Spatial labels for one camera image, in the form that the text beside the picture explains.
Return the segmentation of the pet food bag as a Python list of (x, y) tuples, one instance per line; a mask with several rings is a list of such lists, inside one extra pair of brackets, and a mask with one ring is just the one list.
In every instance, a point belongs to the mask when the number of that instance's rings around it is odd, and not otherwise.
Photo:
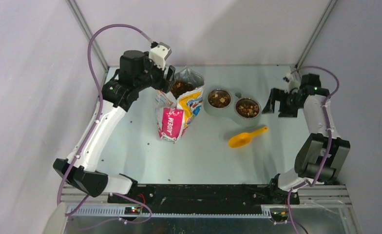
[(199, 114), (203, 104), (204, 77), (185, 66), (174, 74), (170, 91), (156, 92), (156, 121), (160, 139), (176, 142)]

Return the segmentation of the yellow plastic scoop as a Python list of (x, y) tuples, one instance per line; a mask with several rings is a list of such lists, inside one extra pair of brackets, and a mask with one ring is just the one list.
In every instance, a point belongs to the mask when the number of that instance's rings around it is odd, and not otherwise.
[(237, 134), (228, 141), (228, 146), (230, 148), (240, 148), (240, 147), (246, 146), (251, 143), (253, 138), (263, 133), (266, 133), (268, 130), (269, 128), (265, 126), (250, 133), (243, 132), (243, 133)]

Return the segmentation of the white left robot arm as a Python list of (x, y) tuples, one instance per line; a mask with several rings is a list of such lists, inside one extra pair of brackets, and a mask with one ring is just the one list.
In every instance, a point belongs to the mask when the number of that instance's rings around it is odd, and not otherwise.
[(123, 174), (102, 173), (97, 166), (112, 132), (138, 99), (139, 93), (149, 87), (166, 92), (174, 84), (175, 68), (166, 65), (171, 52), (163, 45), (148, 52), (124, 52), (119, 69), (102, 87), (100, 100), (84, 136), (66, 159), (57, 158), (53, 163), (54, 170), (66, 183), (91, 197), (119, 193), (127, 203), (137, 200), (138, 189), (132, 186), (133, 179)]

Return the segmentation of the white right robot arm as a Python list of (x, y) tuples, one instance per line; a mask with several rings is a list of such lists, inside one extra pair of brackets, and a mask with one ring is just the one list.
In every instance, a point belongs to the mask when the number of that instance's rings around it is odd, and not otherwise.
[(304, 186), (330, 183), (337, 179), (350, 151), (350, 142), (340, 137), (331, 114), (332, 93), (323, 88), (317, 74), (306, 74), (296, 81), (292, 74), (284, 77), (285, 90), (273, 88), (262, 114), (272, 114), (279, 103), (279, 117), (304, 113), (309, 136), (295, 158), (294, 167), (275, 177), (276, 185), (269, 188), (268, 198), (280, 204), (287, 192)]

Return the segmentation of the right steel bowl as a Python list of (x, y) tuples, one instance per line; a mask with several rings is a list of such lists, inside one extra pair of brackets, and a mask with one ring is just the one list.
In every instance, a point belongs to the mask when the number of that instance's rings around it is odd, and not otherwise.
[(261, 114), (260, 104), (251, 98), (240, 98), (235, 104), (238, 116), (245, 119), (254, 119)]

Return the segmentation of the steel bowl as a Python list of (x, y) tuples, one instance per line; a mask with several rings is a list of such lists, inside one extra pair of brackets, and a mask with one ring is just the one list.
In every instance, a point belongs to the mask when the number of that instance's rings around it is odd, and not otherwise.
[(210, 107), (224, 109), (230, 105), (232, 97), (227, 90), (214, 89), (209, 92), (207, 100)]
[(254, 119), (261, 114), (260, 104), (251, 98), (240, 98), (235, 104), (238, 116), (245, 119)]

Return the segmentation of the pale green bowl stand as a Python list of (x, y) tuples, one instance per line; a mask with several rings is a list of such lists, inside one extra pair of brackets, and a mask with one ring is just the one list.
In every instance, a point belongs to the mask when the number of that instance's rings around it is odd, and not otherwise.
[[(209, 92), (214, 90), (214, 89), (224, 89), (224, 90), (227, 90), (231, 94), (232, 100), (231, 100), (231, 103), (228, 107), (226, 107), (224, 109), (216, 109), (216, 108), (209, 106), (207, 97), (208, 97)], [(237, 100), (240, 98), (251, 98), (251, 99), (255, 100), (254, 98), (252, 98), (252, 97), (250, 97), (244, 93), (241, 93), (237, 90), (219, 88), (219, 87), (218, 88), (212, 88), (211, 90), (208, 91), (207, 94), (205, 94), (204, 101), (203, 101), (204, 110), (210, 116), (225, 117), (225, 118), (231, 119), (236, 124), (240, 125), (241, 127), (249, 128), (249, 127), (254, 127), (254, 126), (258, 125), (259, 120), (260, 120), (260, 115), (254, 119), (245, 119), (245, 118), (238, 116), (238, 114), (235, 110), (235, 104), (236, 104)]]

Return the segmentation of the left steel bowl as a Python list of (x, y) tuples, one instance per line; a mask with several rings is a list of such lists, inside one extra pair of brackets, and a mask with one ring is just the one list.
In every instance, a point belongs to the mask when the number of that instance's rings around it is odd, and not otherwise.
[(207, 100), (210, 107), (224, 109), (230, 105), (232, 97), (227, 90), (214, 89), (209, 92)]

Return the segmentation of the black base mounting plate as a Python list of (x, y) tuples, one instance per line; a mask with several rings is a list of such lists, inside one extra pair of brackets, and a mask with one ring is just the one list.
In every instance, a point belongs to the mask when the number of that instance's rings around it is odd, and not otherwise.
[(263, 205), (300, 203), (275, 185), (169, 185), (142, 184), (127, 195), (144, 201), (154, 214), (259, 215)]

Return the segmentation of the aluminium frame rail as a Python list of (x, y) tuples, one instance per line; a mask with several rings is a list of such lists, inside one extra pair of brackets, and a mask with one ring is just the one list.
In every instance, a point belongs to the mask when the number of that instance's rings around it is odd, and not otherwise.
[(78, 216), (270, 217), (296, 208), (343, 209), (352, 206), (343, 185), (303, 187), (288, 193), (273, 185), (140, 184), (127, 199), (85, 193), (65, 186), (62, 200)]

